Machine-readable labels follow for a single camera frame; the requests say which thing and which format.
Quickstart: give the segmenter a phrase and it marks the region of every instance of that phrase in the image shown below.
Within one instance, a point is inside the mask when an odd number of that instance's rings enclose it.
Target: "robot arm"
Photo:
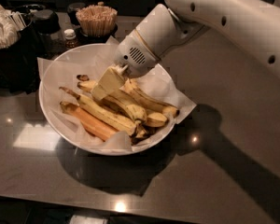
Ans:
[[[143,76],[173,47],[204,25],[269,66],[280,77],[280,8],[260,0],[165,0],[119,44],[115,62],[128,76]]]

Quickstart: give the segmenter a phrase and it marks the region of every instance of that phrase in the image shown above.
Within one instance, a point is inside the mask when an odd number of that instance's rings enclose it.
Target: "countertop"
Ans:
[[[140,20],[119,17],[117,39]],[[197,107],[131,156],[72,146],[47,123],[38,91],[0,90],[0,196],[195,223],[280,223],[280,81],[212,29],[162,64]]]

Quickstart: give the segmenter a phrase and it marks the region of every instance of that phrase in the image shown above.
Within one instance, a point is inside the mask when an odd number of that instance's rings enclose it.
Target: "white paper liner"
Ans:
[[[77,87],[77,75],[88,75],[90,79],[98,79],[106,68],[113,64],[117,45],[111,40],[107,44],[92,44],[69,50],[55,61],[38,59],[42,80],[39,99],[49,124],[71,144],[103,155],[133,154],[155,146],[196,106],[175,87],[168,73],[157,64],[147,75],[138,78],[139,86],[152,97],[177,106],[180,109],[177,118],[170,119],[165,127],[136,146],[131,146],[126,132],[118,132],[106,142],[87,133],[76,118],[65,115],[60,109],[60,101],[69,101],[74,104],[77,104],[77,101],[59,90],[59,87],[65,86],[82,93]]]

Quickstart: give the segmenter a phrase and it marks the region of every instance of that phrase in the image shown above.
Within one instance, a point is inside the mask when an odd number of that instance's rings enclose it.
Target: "gray countertop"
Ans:
[[[139,21],[119,17],[118,40]],[[38,92],[0,90],[0,196],[198,223],[280,223],[280,81],[214,30],[163,66],[197,107],[132,156],[76,148],[49,126]]]

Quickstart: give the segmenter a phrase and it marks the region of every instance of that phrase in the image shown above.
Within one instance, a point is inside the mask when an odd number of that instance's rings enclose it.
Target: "cup of wooden sticks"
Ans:
[[[116,28],[117,15],[114,8],[104,6],[102,2],[84,7],[76,13],[81,32],[90,37],[111,35]]]

